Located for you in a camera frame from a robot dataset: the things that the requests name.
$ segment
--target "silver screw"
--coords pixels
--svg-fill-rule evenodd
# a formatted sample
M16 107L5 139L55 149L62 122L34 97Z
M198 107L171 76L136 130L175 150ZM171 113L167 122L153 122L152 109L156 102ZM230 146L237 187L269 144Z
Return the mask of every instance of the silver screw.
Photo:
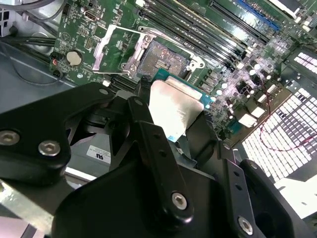
M251 167L252 167L253 169L255 169L255 170L258 169L258 166L257 166L255 163L250 162L250 165L251 165Z
M137 68L136 68L135 65L131 65L131 66L130 66L130 71L134 72L134 71L136 71L136 70L137 70Z
M144 37L144 41L147 42L147 43L151 42L151 37L149 35L146 35Z
M19 140L19 134L12 130L0 131L0 145L15 145Z
M99 89L99 92L101 92L102 94L105 94L105 95L109 94L108 91L106 89L103 89L103 88Z
M179 210L185 210L187 207L186 198L178 192L172 194L172 202Z
M253 228L247 219L245 219L244 217L238 217L238 223L239 223L239 226L241 227L241 229L245 233L247 233L250 236L253 234Z
M56 156L60 153L60 146L56 141L46 140L39 144L39 152L45 156Z

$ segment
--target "perforated metal panel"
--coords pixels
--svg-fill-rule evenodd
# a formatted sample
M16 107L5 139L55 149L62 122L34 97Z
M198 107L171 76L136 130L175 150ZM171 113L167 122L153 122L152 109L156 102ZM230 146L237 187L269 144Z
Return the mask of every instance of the perforated metal panel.
M249 159L261 166L266 175L277 182L288 177L311 160L317 160L317 139L299 145L317 131L317 100L304 89L299 89L261 127L251 134L243 146Z

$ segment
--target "red wire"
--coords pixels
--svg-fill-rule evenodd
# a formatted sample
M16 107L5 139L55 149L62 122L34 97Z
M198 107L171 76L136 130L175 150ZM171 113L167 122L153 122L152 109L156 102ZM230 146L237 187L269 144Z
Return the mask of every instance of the red wire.
M261 128L260 128L260 141L261 143L269 150L273 150L273 151L279 151L279 152L287 152L287 151L292 151L292 150L295 150L295 149L298 149L300 148L301 146L309 143L312 139L314 139L316 136L317 136L317 133L315 133L314 135L311 135L309 136L308 138L304 139L302 142L300 142L297 146L295 147L291 147L290 149L287 149L287 150L281 150L281 149L275 149L275 148L272 148L268 145L266 145L262 139L262 134L263 134L263 130L264 130L264 125L265 123L271 118L271 106L269 105L269 97L268 97L268 92L266 92L266 98L267 98L267 106L268 106L268 118L263 122Z

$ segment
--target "silver metal plate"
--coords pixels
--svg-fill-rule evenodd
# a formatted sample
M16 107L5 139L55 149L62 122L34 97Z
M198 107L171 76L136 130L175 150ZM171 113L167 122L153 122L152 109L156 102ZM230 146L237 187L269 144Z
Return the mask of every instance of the silver metal plate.
M155 125L176 142L203 111L204 105L182 91L157 80L151 86L149 109Z

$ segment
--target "green circuit board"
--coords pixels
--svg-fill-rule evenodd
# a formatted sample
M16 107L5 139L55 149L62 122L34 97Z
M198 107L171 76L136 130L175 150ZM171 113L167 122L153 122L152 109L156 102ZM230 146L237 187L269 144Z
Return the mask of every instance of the green circuit board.
M252 81L249 64L261 66L257 75L263 83L265 71L279 86L281 63L300 45L317 43L317 3L299 4L294 19L268 0L69 0L54 51L80 57L78 65L68 57L58 62L77 85L118 79L123 89L132 88L143 75L153 77L163 68L215 98L206 110L216 131L235 133L238 127L228 117L227 100L233 103L231 110L246 104L249 98L237 91L242 81L255 94L261 89ZM303 27L308 17L312 24L316 21L310 32ZM151 36L148 42L145 36ZM126 68L138 50L142 53L133 70Z

